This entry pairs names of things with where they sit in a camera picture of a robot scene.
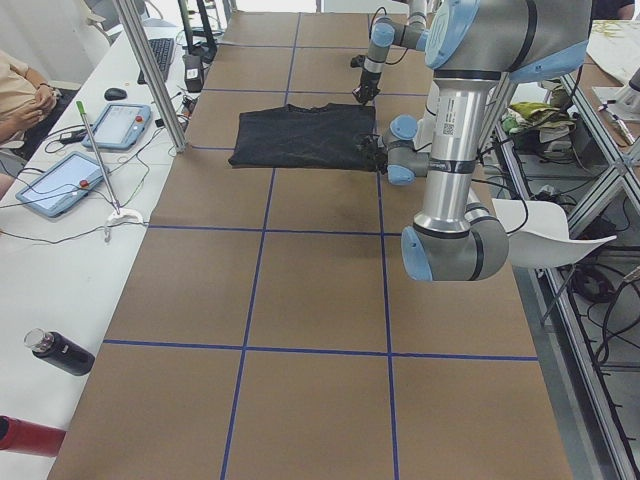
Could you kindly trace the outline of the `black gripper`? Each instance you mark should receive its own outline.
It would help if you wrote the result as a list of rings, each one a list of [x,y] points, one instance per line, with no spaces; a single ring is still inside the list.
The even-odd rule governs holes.
[[[385,148],[379,145],[379,140],[379,135],[366,134],[357,144],[363,171],[387,173],[388,157]]]
[[[354,90],[354,98],[360,105],[368,104],[378,95],[380,92],[378,88],[380,78],[380,72],[362,70],[360,83]]]

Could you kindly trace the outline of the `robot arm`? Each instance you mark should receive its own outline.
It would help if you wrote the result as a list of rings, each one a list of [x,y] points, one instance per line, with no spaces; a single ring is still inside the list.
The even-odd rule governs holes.
[[[428,151],[417,148],[422,124],[396,117],[379,139],[387,178],[425,181],[421,210],[401,235],[407,274],[417,281],[474,281],[505,263],[507,233],[471,190],[487,97],[499,80],[529,83],[576,70],[592,22],[588,1],[445,1],[432,20],[414,1],[401,25],[377,19],[354,97],[371,101],[392,46],[421,51],[438,98]]]
[[[427,25],[428,1],[402,1],[409,12],[405,24],[397,23],[384,15],[371,22],[369,46],[365,55],[357,55],[350,61],[352,68],[360,69],[359,84],[352,91],[355,100],[366,105],[380,92],[379,82],[384,66],[389,64],[388,54],[392,46],[406,51],[424,52],[429,36]]]

